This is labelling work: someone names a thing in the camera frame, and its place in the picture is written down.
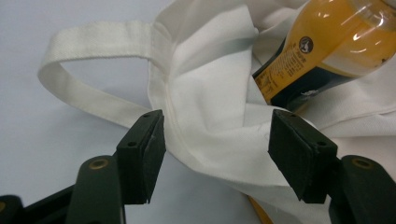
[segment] canvas bag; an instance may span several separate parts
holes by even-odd
[[[273,219],[290,214],[303,223],[329,223],[326,205],[296,202],[266,153],[274,108],[250,75],[276,50],[303,2],[180,0],[153,23],[96,22],[63,30],[51,39],[38,76],[64,102],[127,128],[161,109],[167,149],[186,166],[275,207]],[[148,59],[152,108],[87,86],[61,65],[115,57]],[[394,64],[323,92],[301,115],[330,137],[396,135]]]

